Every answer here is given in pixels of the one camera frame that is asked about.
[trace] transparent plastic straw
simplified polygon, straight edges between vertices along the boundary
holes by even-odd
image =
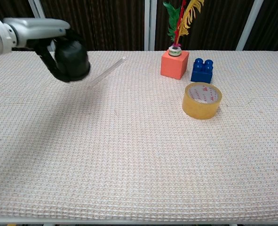
[[[114,69],[119,67],[124,61],[125,61],[125,56],[122,57],[120,60],[118,60],[116,63],[114,63],[112,66],[110,66],[108,69],[106,69],[102,74],[97,76],[91,83],[88,85],[89,87],[93,87],[96,85],[98,82],[100,82],[102,79],[104,79],[109,73],[111,73]]]

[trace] orange foam cube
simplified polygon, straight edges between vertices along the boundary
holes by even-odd
[[[161,62],[161,75],[181,79],[187,70],[187,63],[189,58],[189,52],[182,51],[179,56],[170,56],[167,50],[162,56]]]

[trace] blue toy block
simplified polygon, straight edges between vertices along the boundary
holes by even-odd
[[[191,81],[199,81],[211,83],[213,75],[213,61],[206,60],[203,64],[203,59],[197,58],[193,64]]]

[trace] tape label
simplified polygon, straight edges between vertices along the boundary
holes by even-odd
[[[205,85],[192,86],[188,89],[188,95],[195,101],[201,103],[213,103],[218,100],[218,93],[216,90]]]

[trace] tape roll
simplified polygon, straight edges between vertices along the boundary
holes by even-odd
[[[195,82],[185,89],[183,110],[195,119],[210,119],[215,114],[222,100],[222,93],[215,86]]]

